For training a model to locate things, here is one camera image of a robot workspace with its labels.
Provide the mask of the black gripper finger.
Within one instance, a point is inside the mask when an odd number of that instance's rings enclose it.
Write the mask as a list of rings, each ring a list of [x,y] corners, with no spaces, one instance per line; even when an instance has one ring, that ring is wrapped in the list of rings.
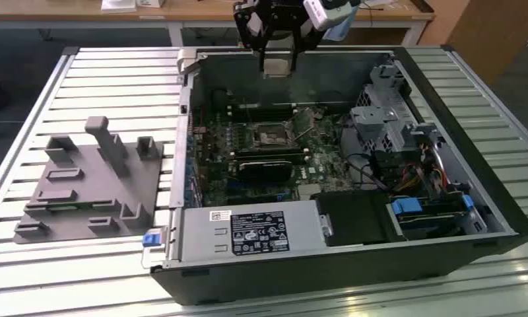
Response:
[[[269,4],[234,3],[233,18],[242,47],[258,58],[258,70],[264,71],[265,48],[269,41]]]
[[[314,28],[312,19],[305,16],[290,30],[293,44],[290,49],[290,71],[296,71],[298,54],[313,50],[322,40],[322,32]]]

